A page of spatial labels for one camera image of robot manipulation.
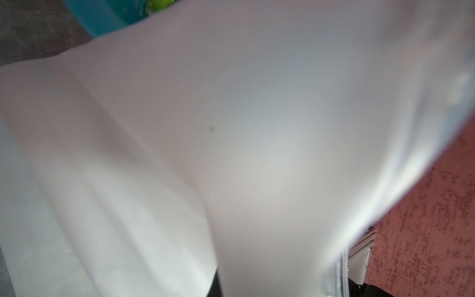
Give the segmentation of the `eggplant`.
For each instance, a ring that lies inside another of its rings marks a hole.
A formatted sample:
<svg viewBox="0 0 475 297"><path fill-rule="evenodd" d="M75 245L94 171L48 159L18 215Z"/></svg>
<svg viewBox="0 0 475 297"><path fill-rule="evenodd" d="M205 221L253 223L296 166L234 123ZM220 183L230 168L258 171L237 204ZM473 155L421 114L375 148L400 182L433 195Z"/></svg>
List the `eggplant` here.
<svg viewBox="0 0 475 297"><path fill-rule="evenodd" d="M175 0L147 0L145 4L145 13L146 15L151 15L156 12L163 11L167 7L171 6Z"/></svg>

